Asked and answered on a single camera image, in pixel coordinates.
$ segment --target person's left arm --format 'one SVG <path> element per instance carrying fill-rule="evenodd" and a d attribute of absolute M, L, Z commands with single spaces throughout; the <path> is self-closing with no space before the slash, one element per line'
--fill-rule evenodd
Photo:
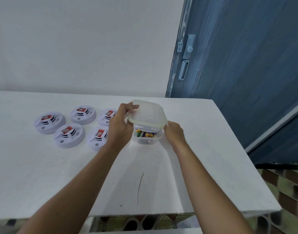
<path fill-rule="evenodd" d="M 138 107 L 132 103 L 120 105 L 110 120 L 107 143 L 69 184 L 23 225 L 18 234 L 80 232 L 112 164 L 131 139 L 133 125 L 124 122 L 125 113 L 132 113 Z"/>

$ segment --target logo on red label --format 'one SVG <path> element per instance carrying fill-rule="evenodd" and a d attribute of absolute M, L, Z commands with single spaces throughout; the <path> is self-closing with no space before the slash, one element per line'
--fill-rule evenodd
<path fill-rule="evenodd" d="M 79 109 L 77 109 L 77 111 L 84 112 L 84 111 L 86 111 L 86 108 L 79 108 Z"/>
<path fill-rule="evenodd" d="M 112 113 L 114 113 L 114 111 L 110 110 L 106 113 L 106 116 L 111 116 Z"/>
<path fill-rule="evenodd" d="M 53 117 L 52 115 L 42 116 L 41 121 L 52 118 L 52 117 Z"/>
<path fill-rule="evenodd" d="M 70 131 L 70 130 L 72 130 L 72 129 L 73 129 L 73 127 L 68 126 L 67 128 L 65 128 L 65 129 L 62 130 L 61 132 L 62 132 L 62 134 L 66 134 L 68 131 Z"/>
<path fill-rule="evenodd" d="M 98 132 L 95 134 L 97 137 L 101 137 L 105 130 L 99 129 Z"/>

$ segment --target transparent plastic container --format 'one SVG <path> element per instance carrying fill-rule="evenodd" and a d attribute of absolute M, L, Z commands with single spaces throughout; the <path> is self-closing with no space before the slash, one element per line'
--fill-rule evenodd
<path fill-rule="evenodd" d="M 139 104 L 134 113 L 128 115 L 128 120 L 134 124 L 133 140 L 140 144 L 154 144 L 162 137 L 162 129 L 167 124 L 163 107 L 157 103 L 143 100 L 133 100 Z M 137 137 L 136 130 L 155 132 L 154 137 Z"/>

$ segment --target tiled floor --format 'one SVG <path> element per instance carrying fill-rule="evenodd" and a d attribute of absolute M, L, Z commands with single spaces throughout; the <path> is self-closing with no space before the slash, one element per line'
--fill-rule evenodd
<path fill-rule="evenodd" d="M 258 234 L 298 234 L 298 170 L 258 169 L 282 211 L 248 219 Z M 128 231 L 176 228 L 176 224 L 190 216 L 186 214 L 157 214 L 135 216 L 105 216 L 96 218 L 92 231 Z M 26 220 L 0 220 L 0 233 L 15 233 Z"/>

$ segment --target container lid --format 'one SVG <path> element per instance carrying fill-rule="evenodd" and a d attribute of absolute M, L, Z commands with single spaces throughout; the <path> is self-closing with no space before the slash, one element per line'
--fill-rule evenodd
<path fill-rule="evenodd" d="M 128 120 L 135 126 L 145 131 L 158 131 L 167 124 L 163 107 L 159 104 L 143 100 L 133 100 L 133 104 L 139 104 L 134 113 L 128 115 Z"/>

